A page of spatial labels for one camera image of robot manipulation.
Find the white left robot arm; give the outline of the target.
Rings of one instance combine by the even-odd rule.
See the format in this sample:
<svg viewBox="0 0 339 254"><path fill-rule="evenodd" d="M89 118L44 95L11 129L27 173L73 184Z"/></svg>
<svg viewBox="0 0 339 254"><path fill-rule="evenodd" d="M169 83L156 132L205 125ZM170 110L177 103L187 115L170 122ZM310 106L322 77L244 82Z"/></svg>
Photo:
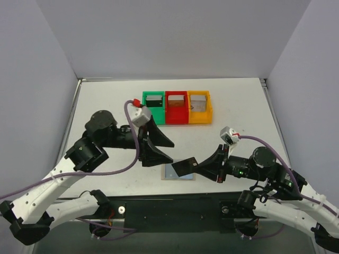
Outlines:
<svg viewBox="0 0 339 254"><path fill-rule="evenodd" d="M51 229L72 219L95 215L105 217L113 209L101 190L92 190L79 198L55 204L67 189L93 172L108 159L105 148L134 149L143 167L172 162L159 147L174 147L174 143L157 127L151 112L137 108L127 125L117 126L106 110L95 112L85 124L83 136L66 152L42 184L24 191L13 201L1 203L1 214L10 223L14 238L29 246L44 238Z"/></svg>

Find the grey credit card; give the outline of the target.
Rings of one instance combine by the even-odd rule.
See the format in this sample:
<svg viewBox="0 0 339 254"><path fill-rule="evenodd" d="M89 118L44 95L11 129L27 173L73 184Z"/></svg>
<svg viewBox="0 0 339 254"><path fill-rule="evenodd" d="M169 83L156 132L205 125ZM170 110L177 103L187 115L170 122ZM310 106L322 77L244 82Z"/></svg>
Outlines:
<svg viewBox="0 0 339 254"><path fill-rule="evenodd" d="M178 179L178 175L175 172L171 164L166 164L163 172L164 179Z"/></svg>

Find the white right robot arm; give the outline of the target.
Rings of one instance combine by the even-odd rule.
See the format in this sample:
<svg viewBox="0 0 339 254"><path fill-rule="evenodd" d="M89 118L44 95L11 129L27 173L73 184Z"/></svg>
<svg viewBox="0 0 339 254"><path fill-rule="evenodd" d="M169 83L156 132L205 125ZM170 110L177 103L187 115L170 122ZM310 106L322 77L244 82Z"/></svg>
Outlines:
<svg viewBox="0 0 339 254"><path fill-rule="evenodd" d="M338 207L318 193L301 175L290 169L268 144L256 148L249 158L230 155L231 146L220 145L190 171L223 183L228 175L265 182L242 191L237 212L242 216L276 220L314 237L323 249L338 253Z"/></svg>

